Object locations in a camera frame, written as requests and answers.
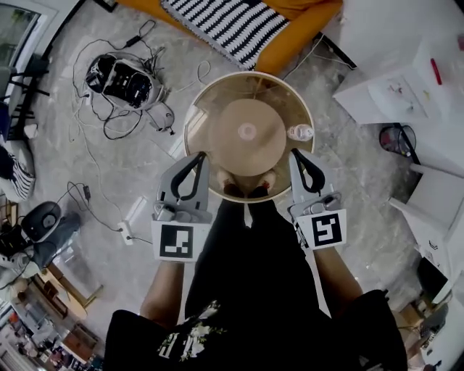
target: electronic device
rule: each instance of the electronic device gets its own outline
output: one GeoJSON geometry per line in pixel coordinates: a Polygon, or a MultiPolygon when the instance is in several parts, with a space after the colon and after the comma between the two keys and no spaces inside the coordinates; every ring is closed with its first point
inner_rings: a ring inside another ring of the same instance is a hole
{"type": "Polygon", "coordinates": [[[61,217],[59,205],[53,201],[47,201],[27,214],[22,220],[21,227],[32,242],[42,242],[53,233],[61,217]]]}
{"type": "Polygon", "coordinates": [[[163,84],[145,70],[141,60],[124,52],[106,53],[93,60],[87,86],[124,110],[149,109],[165,93],[163,84]]]}

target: person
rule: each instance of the person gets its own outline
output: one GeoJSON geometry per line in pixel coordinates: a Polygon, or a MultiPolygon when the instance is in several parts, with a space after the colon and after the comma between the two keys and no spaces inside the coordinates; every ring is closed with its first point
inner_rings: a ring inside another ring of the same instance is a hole
{"type": "MultiPolygon", "coordinates": [[[[224,193],[243,197],[233,177],[224,193]]],[[[274,171],[250,198],[268,195],[274,171]]],[[[315,250],[331,318],[319,309],[314,277],[293,225],[273,201],[224,200],[204,244],[181,310],[184,266],[161,262],[140,315],[116,311],[104,370],[147,367],[301,367],[306,370],[406,370],[406,351],[381,291],[363,294],[334,247],[315,250]]]]}

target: orange sofa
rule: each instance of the orange sofa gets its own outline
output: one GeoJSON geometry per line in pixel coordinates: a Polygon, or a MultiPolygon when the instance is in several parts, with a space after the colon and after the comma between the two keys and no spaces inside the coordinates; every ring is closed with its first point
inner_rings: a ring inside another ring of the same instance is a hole
{"type": "MultiPolygon", "coordinates": [[[[291,22],[261,51],[256,71],[277,75],[340,10],[342,0],[263,0],[291,22]]],[[[117,0],[190,33],[160,5],[160,0],[117,0]]]]}

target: small bottle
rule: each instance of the small bottle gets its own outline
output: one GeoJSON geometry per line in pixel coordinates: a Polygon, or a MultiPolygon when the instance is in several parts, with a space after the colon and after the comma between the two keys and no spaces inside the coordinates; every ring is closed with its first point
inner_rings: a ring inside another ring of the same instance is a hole
{"type": "Polygon", "coordinates": [[[305,142],[314,136],[314,130],[307,124],[291,126],[287,130],[287,136],[294,141],[305,142]]]}

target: power strip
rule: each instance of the power strip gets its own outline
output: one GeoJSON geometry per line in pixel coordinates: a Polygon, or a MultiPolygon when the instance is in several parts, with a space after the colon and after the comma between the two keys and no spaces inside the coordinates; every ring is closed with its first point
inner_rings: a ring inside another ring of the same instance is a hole
{"type": "Polygon", "coordinates": [[[131,227],[128,223],[127,220],[123,220],[122,222],[119,222],[117,226],[121,229],[121,236],[123,237],[124,243],[128,246],[133,245],[133,239],[132,239],[132,231],[131,227]]]}

